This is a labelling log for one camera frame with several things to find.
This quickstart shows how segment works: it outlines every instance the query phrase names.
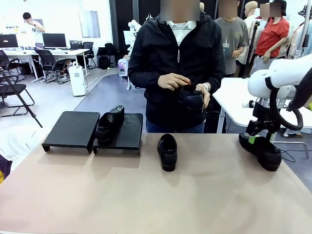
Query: white table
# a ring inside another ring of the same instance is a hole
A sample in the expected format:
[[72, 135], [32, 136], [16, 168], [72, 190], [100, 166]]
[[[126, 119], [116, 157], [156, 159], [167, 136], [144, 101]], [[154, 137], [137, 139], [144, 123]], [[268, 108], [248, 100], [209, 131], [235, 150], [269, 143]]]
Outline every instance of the white table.
[[[63, 53], [54, 53], [53, 50], [51, 50], [51, 53], [56, 59], [75, 59], [76, 62], [78, 62], [77, 56], [79, 56], [79, 55], [83, 56], [84, 69], [85, 69], [85, 74], [87, 76], [90, 73], [87, 72], [87, 65], [86, 65], [86, 60], [84, 57], [84, 52], [86, 52], [86, 51], [88, 51], [88, 49], [64, 50]], [[36, 68], [35, 68], [35, 65], [34, 65], [34, 62], [32, 59], [33, 55], [38, 55], [38, 54], [34, 50], [23, 50], [23, 51], [18, 51], [17, 53], [14, 53], [14, 54], [8, 54], [7, 56], [10, 59], [26, 59], [26, 60], [30, 61], [31, 66], [33, 67], [35, 78], [36, 78], [32, 82], [36, 82], [36, 81], [42, 79], [43, 77], [39, 78], [37, 75], [37, 71], [36, 71]]]
[[[221, 88], [213, 94], [221, 106], [217, 133], [222, 133], [225, 113], [229, 115], [235, 124], [242, 127], [247, 127], [250, 120], [257, 120], [253, 116], [253, 108], [243, 108], [243, 103], [248, 103], [250, 100], [256, 101], [257, 99], [248, 92], [247, 85], [248, 78], [224, 78]], [[300, 112], [303, 117], [304, 128], [312, 128], [312, 111], [302, 107]], [[282, 109], [281, 116], [289, 123], [297, 124], [297, 119], [293, 112]]]

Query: gray floor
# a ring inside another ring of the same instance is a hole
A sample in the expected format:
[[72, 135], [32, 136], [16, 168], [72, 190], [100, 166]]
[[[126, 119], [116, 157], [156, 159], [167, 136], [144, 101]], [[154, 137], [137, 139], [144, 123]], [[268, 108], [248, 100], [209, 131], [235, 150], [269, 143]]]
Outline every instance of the gray floor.
[[[146, 100], [143, 96], [143, 89], [135, 89], [127, 91], [127, 80], [120, 78], [118, 75], [109, 75], [103, 78], [90, 94], [77, 106], [76, 111], [91, 111], [100, 112], [101, 115], [110, 111], [116, 105], [124, 105], [127, 113], [142, 113], [145, 116]], [[229, 133], [241, 133], [245, 128], [230, 124], [230, 118], [227, 117], [227, 126], [230, 126]], [[312, 136], [302, 134], [302, 136], [282, 137], [282, 134], [277, 134], [277, 141], [303, 141], [309, 149], [312, 149]], [[278, 144], [282, 150], [303, 150], [303, 146], [296, 144]], [[304, 152], [289, 152], [296, 162], [285, 161], [289, 167], [298, 175], [307, 188], [312, 191], [312, 158], [306, 159]], [[290, 159], [286, 153], [283, 157]]]

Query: black leather shoe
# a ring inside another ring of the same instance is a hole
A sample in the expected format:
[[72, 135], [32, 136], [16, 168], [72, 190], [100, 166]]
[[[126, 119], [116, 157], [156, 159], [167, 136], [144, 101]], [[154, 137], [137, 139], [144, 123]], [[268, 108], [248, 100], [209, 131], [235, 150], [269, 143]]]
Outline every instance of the black leather shoe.
[[109, 143], [118, 133], [125, 118], [125, 108], [122, 105], [114, 107], [105, 113], [97, 124], [96, 138], [99, 143]]
[[282, 162], [280, 149], [276, 148], [263, 136], [256, 137], [253, 144], [249, 142], [250, 136], [247, 133], [240, 133], [238, 138], [245, 150], [257, 156], [258, 162], [265, 170], [277, 171]]
[[176, 139], [170, 134], [163, 135], [158, 142], [157, 151], [162, 169], [166, 172], [174, 171], [177, 161]]
[[240, 133], [238, 135], [240, 145], [249, 153], [254, 154], [253, 145], [249, 142], [250, 135], [247, 133]]
[[182, 86], [178, 91], [177, 99], [187, 108], [188, 112], [203, 113], [204, 97], [199, 90], [196, 90], [195, 86]]

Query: black hoodie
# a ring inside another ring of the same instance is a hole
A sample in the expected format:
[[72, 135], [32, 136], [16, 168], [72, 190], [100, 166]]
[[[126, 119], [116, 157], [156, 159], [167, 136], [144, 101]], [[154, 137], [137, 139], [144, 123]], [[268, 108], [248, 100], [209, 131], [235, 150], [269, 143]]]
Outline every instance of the black hoodie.
[[128, 70], [132, 84], [146, 89], [146, 118], [150, 122], [177, 131], [200, 125], [204, 112], [189, 114], [178, 105], [177, 92], [158, 86], [159, 76], [169, 73], [185, 76], [195, 86], [209, 82], [211, 94], [220, 88], [225, 75], [221, 28], [210, 16], [201, 12], [196, 28], [180, 46], [160, 16], [147, 21], [137, 33]]

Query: computer monitor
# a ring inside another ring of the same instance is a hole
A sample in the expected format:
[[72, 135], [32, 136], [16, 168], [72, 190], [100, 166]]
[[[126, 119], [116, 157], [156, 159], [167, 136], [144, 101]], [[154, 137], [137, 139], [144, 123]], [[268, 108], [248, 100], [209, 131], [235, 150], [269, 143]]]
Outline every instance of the computer monitor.
[[43, 33], [42, 37], [45, 48], [67, 48], [63, 33]]
[[81, 40], [70, 40], [69, 43], [71, 49], [83, 49], [83, 44]]
[[18, 40], [15, 34], [0, 35], [0, 48], [18, 48]]

